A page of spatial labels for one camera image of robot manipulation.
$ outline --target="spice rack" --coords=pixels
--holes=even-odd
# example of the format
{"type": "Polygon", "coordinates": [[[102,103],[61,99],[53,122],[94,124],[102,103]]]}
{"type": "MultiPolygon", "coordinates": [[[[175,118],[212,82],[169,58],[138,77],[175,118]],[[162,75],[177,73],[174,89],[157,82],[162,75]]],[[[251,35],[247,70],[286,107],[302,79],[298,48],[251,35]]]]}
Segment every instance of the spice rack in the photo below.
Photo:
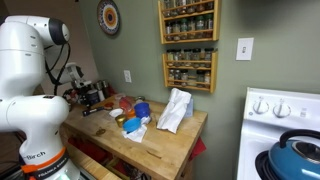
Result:
{"type": "Polygon", "coordinates": [[[191,61],[191,60],[178,60],[178,61],[169,61],[167,58],[167,54],[162,54],[162,64],[163,64],[163,74],[164,74],[164,84],[165,87],[176,87],[176,88],[185,88],[185,89],[194,89],[194,90],[201,90],[201,91],[208,91],[210,93],[213,93],[216,88],[216,79],[217,79],[217,59],[218,59],[218,52],[215,51],[212,53],[211,61],[204,61],[204,60],[198,60],[198,61],[191,61]],[[199,64],[211,64],[209,68],[206,67],[198,67],[194,68],[193,66],[169,66],[170,63],[199,63],[199,64]],[[210,83],[204,83],[204,82],[192,82],[196,85],[201,84],[205,87],[197,87],[197,86],[190,86],[189,84],[191,81],[184,81],[184,80],[170,80],[169,79],[169,70],[170,69],[187,69],[191,71],[197,71],[197,70],[204,70],[204,71],[210,71],[211,77],[210,77],[210,83]],[[177,85],[173,84],[174,82],[179,83],[187,83],[187,86],[177,85]]]}
{"type": "Polygon", "coordinates": [[[171,44],[171,43],[183,43],[183,42],[202,42],[202,41],[217,41],[219,39],[219,33],[220,33],[220,0],[202,0],[200,2],[184,5],[184,6],[177,6],[175,8],[164,8],[164,4],[161,1],[158,1],[158,13],[159,13],[159,25],[160,25],[160,36],[161,36],[161,44],[171,44]],[[177,15],[174,17],[165,17],[163,13],[165,11],[171,11],[171,10],[178,10],[180,8],[184,7],[190,7],[190,6],[196,6],[206,3],[214,3],[214,8],[212,10],[205,10],[202,12],[194,12],[192,14],[183,14],[183,15],[177,15]],[[179,20],[182,18],[188,18],[188,17],[196,17],[199,15],[205,15],[205,14],[212,14],[213,15],[213,29],[206,29],[206,30],[196,30],[196,31],[187,31],[187,33],[209,33],[211,34],[210,38],[197,38],[197,39],[185,39],[185,40],[170,40],[168,41],[166,37],[168,36],[174,36],[174,35],[181,35],[182,33],[170,33],[167,34],[165,30],[165,23],[166,22],[172,22],[175,20],[179,20]]]}

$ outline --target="white stove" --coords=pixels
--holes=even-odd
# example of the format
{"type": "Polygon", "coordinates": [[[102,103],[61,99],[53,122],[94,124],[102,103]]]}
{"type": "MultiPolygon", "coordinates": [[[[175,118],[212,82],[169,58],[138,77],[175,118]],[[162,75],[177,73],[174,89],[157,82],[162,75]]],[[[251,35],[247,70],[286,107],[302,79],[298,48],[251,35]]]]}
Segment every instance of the white stove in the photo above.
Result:
{"type": "MultiPolygon", "coordinates": [[[[260,180],[255,158],[291,129],[320,131],[320,95],[248,88],[237,180],[260,180]]],[[[312,138],[294,138],[320,145],[312,138]]]]}

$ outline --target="blue kettle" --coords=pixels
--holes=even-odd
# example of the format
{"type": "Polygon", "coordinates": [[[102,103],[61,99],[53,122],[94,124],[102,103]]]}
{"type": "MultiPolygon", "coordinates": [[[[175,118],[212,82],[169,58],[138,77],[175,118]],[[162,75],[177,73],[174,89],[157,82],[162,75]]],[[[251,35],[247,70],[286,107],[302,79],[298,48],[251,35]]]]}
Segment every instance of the blue kettle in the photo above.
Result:
{"type": "Polygon", "coordinates": [[[320,132],[296,129],[283,133],[268,153],[272,170],[281,180],[320,179],[320,148],[312,143],[289,140],[308,136],[320,140],[320,132]]]}

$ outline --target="pot lid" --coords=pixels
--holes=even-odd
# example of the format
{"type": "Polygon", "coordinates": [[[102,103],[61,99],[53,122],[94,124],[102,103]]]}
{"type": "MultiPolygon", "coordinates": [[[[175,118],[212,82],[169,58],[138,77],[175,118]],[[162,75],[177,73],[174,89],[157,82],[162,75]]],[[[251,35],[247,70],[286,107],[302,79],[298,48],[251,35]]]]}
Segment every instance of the pot lid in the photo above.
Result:
{"type": "Polygon", "coordinates": [[[320,164],[320,148],[312,143],[296,141],[292,143],[292,148],[302,158],[315,163],[320,164]]]}

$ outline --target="electrical outlet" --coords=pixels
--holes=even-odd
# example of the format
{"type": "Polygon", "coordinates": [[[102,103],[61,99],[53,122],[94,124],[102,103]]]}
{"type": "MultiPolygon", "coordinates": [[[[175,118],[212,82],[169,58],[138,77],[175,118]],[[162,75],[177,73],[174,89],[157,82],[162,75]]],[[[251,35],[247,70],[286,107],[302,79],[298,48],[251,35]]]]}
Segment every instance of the electrical outlet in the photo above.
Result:
{"type": "Polygon", "coordinates": [[[251,60],[254,38],[239,38],[236,60],[251,60]]]}
{"type": "Polygon", "coordinates": [[[124,70],[123,73],[124,73],[124,80],[126,82],[132,83],[130,71],[129,70],[124,70]]]}

